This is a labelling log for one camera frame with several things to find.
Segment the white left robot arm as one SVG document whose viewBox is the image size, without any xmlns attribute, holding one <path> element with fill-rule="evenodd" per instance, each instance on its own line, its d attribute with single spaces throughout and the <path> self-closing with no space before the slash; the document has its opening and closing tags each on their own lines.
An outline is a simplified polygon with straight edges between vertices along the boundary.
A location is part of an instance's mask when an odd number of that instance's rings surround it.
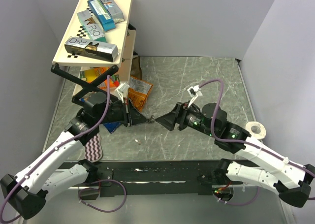
<svg viewBox="0 0 315 224">
<path fill-rule="evenodd" d="M 81 109 L 61 132 L 56 141 L 28 167 L 16 175 L 6 174 L 0 181 L 5 198 L 21 217 L 31 219 L 46 202 L 69 187 L 93 185 L 98 168 L 87 159 L 78 161 L 69 170 L 52 174 L 74 152 L 80 150 L 99 133 L 99 125 L 120 122 L 135 126 L 149 122 L 129 99 L 119 100 L 98 92 L 78 101 Z"/>
</svg>

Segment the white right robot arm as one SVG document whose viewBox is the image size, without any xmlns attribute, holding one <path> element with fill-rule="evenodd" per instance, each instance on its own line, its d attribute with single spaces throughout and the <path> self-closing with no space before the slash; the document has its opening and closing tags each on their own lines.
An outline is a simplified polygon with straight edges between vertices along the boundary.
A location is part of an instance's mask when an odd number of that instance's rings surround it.
<svg viewBox="0 0 315 224">
<path fill-rule="evenodd" d="M 227 113 L 208 103 L 199 109 L 195 104 L 178 102 L 156 122 L 172 131 L 175 127 L 184 130 L 190 127 L 213 137 L 215 144 L 232 154 L 243 157 L 256 167 L 248 167 L 235 161 L 221 159 L 221 167 L 215 171 L 215 178 L 221 184 L 230 181 L 248 183 L 270 190 L 285 203 L 302 208 L 310 200 L 311 182 L 315 175 L 314 166 L 301 165 L 291 161 L 265 146 L 241 126 L 227 120 Z"/>
</svg>

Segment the small padlock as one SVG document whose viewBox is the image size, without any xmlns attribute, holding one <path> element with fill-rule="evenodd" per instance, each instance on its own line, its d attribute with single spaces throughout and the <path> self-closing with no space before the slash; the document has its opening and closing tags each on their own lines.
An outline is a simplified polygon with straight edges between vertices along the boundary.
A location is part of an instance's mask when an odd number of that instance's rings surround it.
<svg viewBox="0 0 315 224">
<path fill-rule="evenodd" d="M 149 123 L 154 123 L 156 121 L 154 115 L 152 115 L 149 119 Z"/>
</svg>

